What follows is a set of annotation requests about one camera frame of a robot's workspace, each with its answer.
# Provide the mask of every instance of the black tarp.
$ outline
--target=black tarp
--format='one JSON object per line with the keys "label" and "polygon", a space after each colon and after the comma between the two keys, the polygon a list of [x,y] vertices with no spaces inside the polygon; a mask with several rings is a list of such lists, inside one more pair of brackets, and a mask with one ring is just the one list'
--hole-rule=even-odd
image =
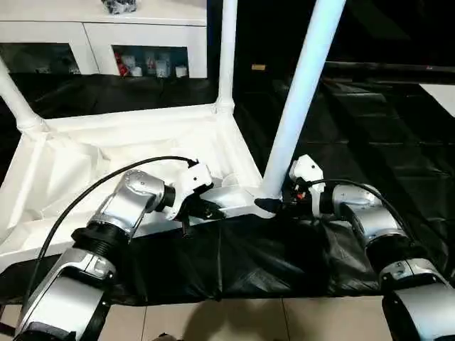
{"label": "black tarp", "polygon": [[[209,103],[216,96],[203,80],[24,75],[16,81],[45,118]],[[263,172],[289,82],[237,78],[236,84],[235,119]],[[18,133],[5,106],[0,113],[4,172]],[[295,155],[310,154],[328,178],[374,185],[453,279],[454,129],[455,120],[418,85],[325,79]],[[46,259],[47,267],[54,261]],[[13,265],[0,276],[0,303],[21,302],[32,265]],[[120,273],[113,299],[129,305],[378,293],[349,228],[288,217],[239,217],[199,225],[185,238],[174,231],[135,239]]]}

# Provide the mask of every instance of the black cable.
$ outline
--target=black cable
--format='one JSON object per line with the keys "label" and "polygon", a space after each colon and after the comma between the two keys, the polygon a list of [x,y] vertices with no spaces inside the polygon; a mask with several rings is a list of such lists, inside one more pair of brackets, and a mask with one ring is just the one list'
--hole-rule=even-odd
{"label": "black cable", "polygon": [[35,267],[33,269],[33,273],[32,273],[31,278],[30,278],[30,282],[28,283],[28,288],[27,288],[26,294],[24,296],[24,300],[23,300],[24,303],[30,298],[30,295],[31,295],[31,293],[32,293],[32,291],[34,289],[35,279],[36,279],[36,276],[38,275],[39,266],[40,266],[44,256],[46,255],[46,252],[47,252],[48,247],[50,245],[50,241],[54,237],[54,234],[57,232],[58,227],[60,226],[62,221],[66,218],[68,213],[70,213],[70,211],[79,202],[81,202],[87,195],[89,195],[96,187],[98,187],[99,185],[105,183],[109,179],[112,179],[113,177],[115,177],[115,176],[117,176],[117,175],[119,175],[119,174],[121,174],[121,173],[123,173],[123,172],[125,172],[127,170],[130,170],[130,169],[132,169],[134,167],[137,167],[137,166],[140,166],[140,165],[144,165],[145,163],[150,163],[150,162],[155,162],[155,161],[162,161],[162,160],[185,161],[185,162],[188,163],[188,167],[194,166],[194,165],[196,165],[198,163],[197,161],[191,160],[190,158],[184,158],[183,156],[158,156],[158,157],[155,157],[155,158],[146,158],[145,160],[137,161],[135,163],[132,163],[131,165],[125,166],[123,168],[120,168],[120,169],[110,173],[109,175],[106,175],[105,177],[99,179],[96,183],[91,185],[87,190],[82,192],[72,203],[70,203],[68,205],[67,208],[65,208],[63,213],[59,216],[59,218],[55,221],[54,225],[50,229],[49,234],[45,238],[43,246],[41,247],[41,250],[40,250],[40,253],[38,255],[38,258],[36,259],[36,264],[35,264]]}
{"label": "black cable", "polygon": [[381,195],[377,190],[369,187],[368,185],[364,185],[362,183],[358,183],[357,181],[353,180],[347,180],[347,179],[321,179],[321,180],[315,180],[315,181],[308,181],[306,182],[306,185],[308,187],[311,187],[313,185],[317,185],[319,183],[325,183],[325,184],[335,184],[335,185],[352,185],[355,187],[362,188],[363,190],[366,190],[367,192],[373,194],[377,199],[379,199],[382,204],[384,205],[385,208],[387,208],[390,212],[390,214],[394,217],[394,219],[397,221],[397,223],[403,228],[403,230],[411,237],[412,236],[412,231],[410,230],[409,225],[406,223],[406,221],[403,219],[401,214],[395,209],[395,207],[387,200],[385,197]]}

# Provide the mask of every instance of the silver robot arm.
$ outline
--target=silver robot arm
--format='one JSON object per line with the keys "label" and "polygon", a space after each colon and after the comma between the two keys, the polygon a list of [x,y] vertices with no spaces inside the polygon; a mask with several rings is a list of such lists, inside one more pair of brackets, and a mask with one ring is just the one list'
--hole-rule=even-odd
{"label": "silver robot arm", "polygon": [[15,340],[97,340],[109,311],[107,293],[120,254],[144,215],[159,211],[172,220],[189,195],[211,184],[201,163],[171,186],[140,170],[126,172],[87,226],[74,231],[73,247],[24,303]]}
{"label": "silver robot arm", "polygon": [[[290,177],[302,189],[301,181],[319,180],[322,171],[305,156],[291,167]],[[319,186],[306,194],[313,215],[351,224],[378,275],[394,340],[455,339],[455,290],[377,197],[353,185]]]}

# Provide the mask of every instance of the tiled floor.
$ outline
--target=tiled floor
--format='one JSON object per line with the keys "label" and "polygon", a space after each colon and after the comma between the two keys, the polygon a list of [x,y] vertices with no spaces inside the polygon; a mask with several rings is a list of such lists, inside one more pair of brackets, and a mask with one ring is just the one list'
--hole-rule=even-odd
{"label": "tiled floor", "polygon": [[[185,341],[391,340],[381,297],[224,300],[147,308],[115,305],[101,341],[152,341],[163,332]],[[15,325],[17,305],[1,321]],[[10,340],[0,336],[0,341]]]}

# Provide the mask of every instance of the white pole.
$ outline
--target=white pole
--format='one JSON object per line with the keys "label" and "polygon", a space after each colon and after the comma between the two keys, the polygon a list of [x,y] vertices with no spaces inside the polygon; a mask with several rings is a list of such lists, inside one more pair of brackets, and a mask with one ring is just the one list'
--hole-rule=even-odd
{"label": "white pole", "polygon": [[217,112],[231,114],[234,111],[232,83],[234,78],[235,30],[237,28],[237,0],[223,1],[221,28],[220,81],[218,85]]}
{"label": "white pole", "polygon": [[20,131],[45,129],[44,120],[28,105],[25,98],[8,74],[8,69],[0,58],[0,96],[16,117],[16,125]]}
{"label": "white pole", "polygon": [[278,198],[346,0],[317,0],[260,187]]}

